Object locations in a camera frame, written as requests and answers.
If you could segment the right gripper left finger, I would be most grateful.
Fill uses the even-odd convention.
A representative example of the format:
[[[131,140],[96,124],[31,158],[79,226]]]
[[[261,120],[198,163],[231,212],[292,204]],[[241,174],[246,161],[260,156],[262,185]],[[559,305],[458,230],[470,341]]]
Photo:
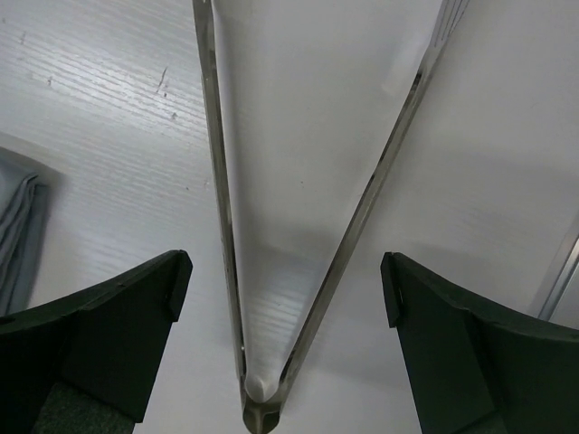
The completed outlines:
[[[143,421],[193,270],[167,251],[1,319],[1,431],[131,433]]]

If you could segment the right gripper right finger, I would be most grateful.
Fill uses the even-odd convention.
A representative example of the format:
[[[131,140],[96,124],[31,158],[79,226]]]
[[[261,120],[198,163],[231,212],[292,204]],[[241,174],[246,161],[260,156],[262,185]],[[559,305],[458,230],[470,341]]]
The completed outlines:
[[[424,433],[575,433],[578,332],[504,307],[402,253],[381,263]]]

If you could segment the metal tongs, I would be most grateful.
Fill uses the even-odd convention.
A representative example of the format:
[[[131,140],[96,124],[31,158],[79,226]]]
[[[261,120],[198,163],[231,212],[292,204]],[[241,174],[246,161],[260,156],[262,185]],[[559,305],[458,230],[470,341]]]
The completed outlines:
[[[464,1],[196,1],[242,421],[269,433]]]

